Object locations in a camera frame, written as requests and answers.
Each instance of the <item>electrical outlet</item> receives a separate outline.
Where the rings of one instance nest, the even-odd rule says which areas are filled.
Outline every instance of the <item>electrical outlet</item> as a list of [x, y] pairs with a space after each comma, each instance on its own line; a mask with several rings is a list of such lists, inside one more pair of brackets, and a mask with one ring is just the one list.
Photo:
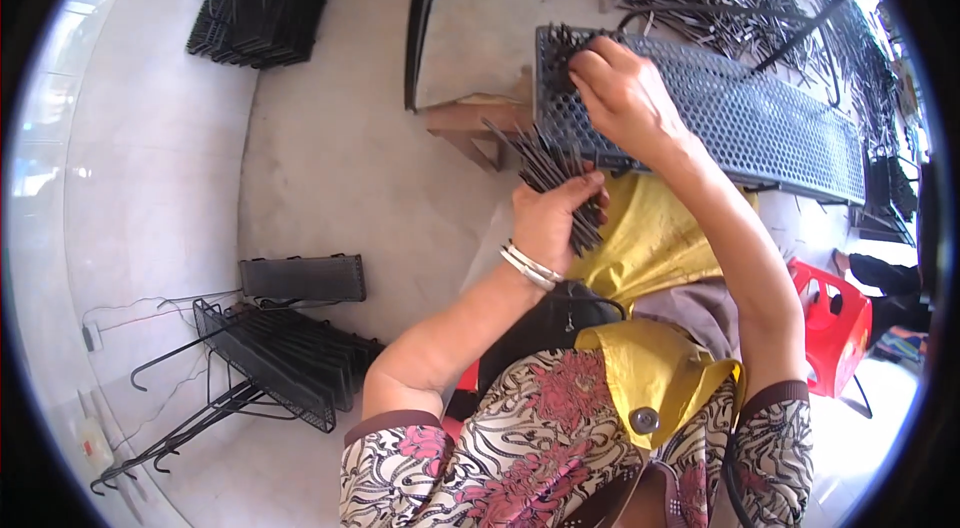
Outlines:
[[85, 324], [80, 331], [83, 333], [83, 344], [86, 345], [88, 354], [102, 350], [104, 341], [100, 338], [100, 330], [97, 328], [96, 321]]

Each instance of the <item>right hand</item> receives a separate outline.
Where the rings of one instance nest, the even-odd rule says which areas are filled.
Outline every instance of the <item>right hand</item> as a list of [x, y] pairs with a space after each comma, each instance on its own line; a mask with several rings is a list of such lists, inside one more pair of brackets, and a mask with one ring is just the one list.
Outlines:
[[606, 36], [573, 55], [570, 80], [594, 129], [654, 171], [695, 140], [654, 62]]

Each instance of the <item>button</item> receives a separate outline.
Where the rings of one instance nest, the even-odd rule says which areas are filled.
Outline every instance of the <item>button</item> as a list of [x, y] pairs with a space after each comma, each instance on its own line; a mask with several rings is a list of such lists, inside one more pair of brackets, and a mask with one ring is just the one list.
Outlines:
[[650, 434], [660, 428], [660, 416], [649, 407], [640, 407], [630, 412], [630, 428], [636, 434]]

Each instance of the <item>red plastic stool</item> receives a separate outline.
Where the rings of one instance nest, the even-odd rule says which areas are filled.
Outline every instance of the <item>red plastic stool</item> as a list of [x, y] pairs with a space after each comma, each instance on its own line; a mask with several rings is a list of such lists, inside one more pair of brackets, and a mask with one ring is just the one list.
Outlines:
[[[787, 263], [797, 294], [803, 298], [810, 282], [816, 281], [820, 295], [806, 307], [806, 361], [817, 374], [807, 379], [810, 393], [836, 399], [854, 376], [870, 340], [874, 312], [870, 297], [857, 287], [828, 271], [818, 270], [797, 257]], [[831, 312], [827, 286], [840, 292], [843, 306]]]

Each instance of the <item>floral blouse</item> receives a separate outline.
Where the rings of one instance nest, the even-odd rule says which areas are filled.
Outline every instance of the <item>floral blouse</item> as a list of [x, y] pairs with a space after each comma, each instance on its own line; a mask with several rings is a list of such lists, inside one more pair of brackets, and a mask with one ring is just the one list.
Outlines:
[[[456, 442], [422, 411], [380, 414], [350, 430], [341, 523], [595, 526], [622, 509], [640, 475], [661, 472], [667, 525], [706, 527], [727, 499], [718, 489], [735, 389], [728, 378], [687, 425], [642, 456], [611, 400], [602, 352], [531, 355], [493, 383]], [[759, 392], [735, 435], [735, 484], [753, 524], [799, 525], [813, 479], [807, 385]]]

